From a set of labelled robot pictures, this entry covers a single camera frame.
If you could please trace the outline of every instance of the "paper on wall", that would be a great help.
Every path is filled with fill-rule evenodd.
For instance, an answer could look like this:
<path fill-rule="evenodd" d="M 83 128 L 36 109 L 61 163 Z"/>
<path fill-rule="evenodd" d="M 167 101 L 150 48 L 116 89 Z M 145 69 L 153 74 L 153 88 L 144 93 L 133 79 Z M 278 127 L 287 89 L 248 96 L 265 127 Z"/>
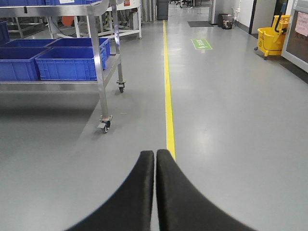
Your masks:
<path fill-rule="evenodd" d="M 306 37 L 308 36 L 308 14 L 298 12 L 295 31 Z"/>
<path fill-rule="evenodd" d="M 60 4 L 74 3 L 75 0 L 60 0 Z"/>

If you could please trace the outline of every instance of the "blue plastic crate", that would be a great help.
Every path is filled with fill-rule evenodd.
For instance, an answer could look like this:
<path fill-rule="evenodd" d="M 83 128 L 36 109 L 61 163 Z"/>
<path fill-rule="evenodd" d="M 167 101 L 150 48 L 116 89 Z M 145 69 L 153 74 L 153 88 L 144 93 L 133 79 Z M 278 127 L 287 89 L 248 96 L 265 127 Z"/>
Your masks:
<path fill-rule="evenodd" d="M 92 48 L 52 48 L 36 61 L 41 80 L 96 80 Z"/>
<path fill-rule="evenodd" d="M 99 42 L 102 54 L 107 60 L 110 56 L 110 39 L 100 38 Z M 92 41 L 90 38 L 61 38 L 49 44 L 48 47 L 92 47 Z"/>
<path fill-rule="evenodd" d="M 92 4 L 100 0 L 46 0 L 46 5 L 83 5 Z"/>
<path fill-rule="evenodd" d="M 2 47 L 46 47 L 55 39 L 16 39 L 8 42 Z"/>
<path fill-rule="evenodd" d="M 6 21 L 0 22 L 0 44 L 10 41 L 8 24 Z"/>
<path fill-rule="evenodd" d="M 45 0 L 0 0 L 0 6 L 38 6 L 45 5 Z"/>
<path fill-rule="evenodd" d="M 0 48 L 0 81 L 39 80 L 35 57 L 49 48 Z"/>

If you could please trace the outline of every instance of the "black foam pad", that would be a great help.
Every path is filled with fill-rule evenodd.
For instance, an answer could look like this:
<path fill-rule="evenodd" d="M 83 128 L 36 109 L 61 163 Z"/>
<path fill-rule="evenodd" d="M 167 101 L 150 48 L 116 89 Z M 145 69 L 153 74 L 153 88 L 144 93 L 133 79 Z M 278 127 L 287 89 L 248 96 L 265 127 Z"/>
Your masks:
<path fill-rule="evenodd" d="M 158 150 L 156 194 L 160 231 L 253 231 L 207 200 L 168 150 Z"/>
<path fill-rule="evenodd" d="M 68 231 L 149 231 L 154 183 L 154 153 L 143 151 L 118 190 Z"/>

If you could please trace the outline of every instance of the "yellow floor line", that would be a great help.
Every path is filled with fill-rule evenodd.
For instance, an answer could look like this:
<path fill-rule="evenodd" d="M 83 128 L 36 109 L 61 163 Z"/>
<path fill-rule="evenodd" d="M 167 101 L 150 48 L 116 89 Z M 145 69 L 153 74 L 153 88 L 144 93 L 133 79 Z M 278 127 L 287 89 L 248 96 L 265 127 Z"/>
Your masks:
<path fill-rule="evenodd" d="M 174 129 L 173 129 L 173 112 L 171 100 L 171 84 L 169 76 L 169 56 L 167 46 L 167 30 L 166 21 L 164 20 L 164 60 L 165 60 L 165 103 L 166 103 L 166 134 L 167 134 L 167 149 L 170 151 L 173 159 L 175 155 Z"/>

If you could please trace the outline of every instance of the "cart handle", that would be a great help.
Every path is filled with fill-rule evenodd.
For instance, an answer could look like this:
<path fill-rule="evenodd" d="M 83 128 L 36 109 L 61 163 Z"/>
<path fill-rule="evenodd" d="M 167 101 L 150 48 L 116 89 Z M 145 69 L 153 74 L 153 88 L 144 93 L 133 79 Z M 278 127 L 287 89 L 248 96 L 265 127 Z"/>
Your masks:
<path fill-rule="evenodd" d="M 276 31 L 277 33 L 280 32 L 279 30 L 277 30 L 277 27 L 278 27 L 278 24 L 279 24 L 279 22 L 280 22 L 282 13 L 285 11 L 285 8 L 286 8 L 286 7 L 287 7 L 287 4 L 286 4 L 286 3 L 282 4 L 282 7 L 281 7 L 281 10 L 280 10 L 280 13 L 279 13 L 279 17 L 278 17 L 278 20 L 277 20 L 276 26 L 275 26 L 275 31 Z M 287 31 L 286 28 L 283 28 L 283 29 L 282 29 L 282 32 L 286 32 L 286 31 Z"/>

